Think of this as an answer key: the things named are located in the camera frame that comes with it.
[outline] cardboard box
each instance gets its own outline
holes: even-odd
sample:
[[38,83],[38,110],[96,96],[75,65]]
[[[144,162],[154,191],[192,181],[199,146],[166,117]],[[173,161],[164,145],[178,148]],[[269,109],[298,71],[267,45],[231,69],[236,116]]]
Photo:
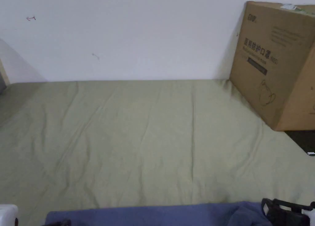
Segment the cardboard box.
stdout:
[[315,129],[315,6],[247,2],[230,80],[276,131]]

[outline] box label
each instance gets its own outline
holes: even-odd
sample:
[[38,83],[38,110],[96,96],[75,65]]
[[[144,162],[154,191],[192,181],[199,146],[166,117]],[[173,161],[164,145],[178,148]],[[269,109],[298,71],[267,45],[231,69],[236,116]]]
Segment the box label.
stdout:
[[258,71],[260,71],[262,74],[264,75],[267,74],[268,71],[260,64],[258,64],[256,61],[254,61],[251,57],[248,57],[247,62],[254,66],[256,69],[258,69]]

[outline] white object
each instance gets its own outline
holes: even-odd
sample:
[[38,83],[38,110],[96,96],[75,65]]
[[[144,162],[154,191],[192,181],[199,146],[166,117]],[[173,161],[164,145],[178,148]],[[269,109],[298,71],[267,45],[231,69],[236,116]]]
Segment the white object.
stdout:
[[302,211],[302,213],[310,218],[310,226],[315,226],[315,209],[312,211]]
[[284,8],[287,10],[295,10],[297,7],[295,5],[292,5],[292,4],[285,4],[285,5],[281,6],[281,8]]
[[18,207],[14,204],[0,204],[0,226],[14,226]]

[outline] wall mark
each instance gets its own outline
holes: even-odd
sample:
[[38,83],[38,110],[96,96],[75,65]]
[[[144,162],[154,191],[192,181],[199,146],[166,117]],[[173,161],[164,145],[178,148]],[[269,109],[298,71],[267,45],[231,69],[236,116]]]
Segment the wall mark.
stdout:
[[98,57],[98,56],[95,55],[94,53],[92,53],[92,56],[95,56],[98,60],[100,60],[100,57]]
[[27,19],[28,21],[30,21],[31,19],[35,19],[35,20],[36,20],[35,16],[33,16],[33,17],[31,17],[31,18],[30,18],[30,17],[27,17],[26,19]]

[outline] white wall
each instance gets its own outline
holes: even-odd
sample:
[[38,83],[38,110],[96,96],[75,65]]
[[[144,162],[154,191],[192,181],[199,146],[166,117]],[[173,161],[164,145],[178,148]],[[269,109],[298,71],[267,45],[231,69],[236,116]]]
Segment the white wall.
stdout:
[[0,58],[12,83],[227,78],[246,1],[0,0]]

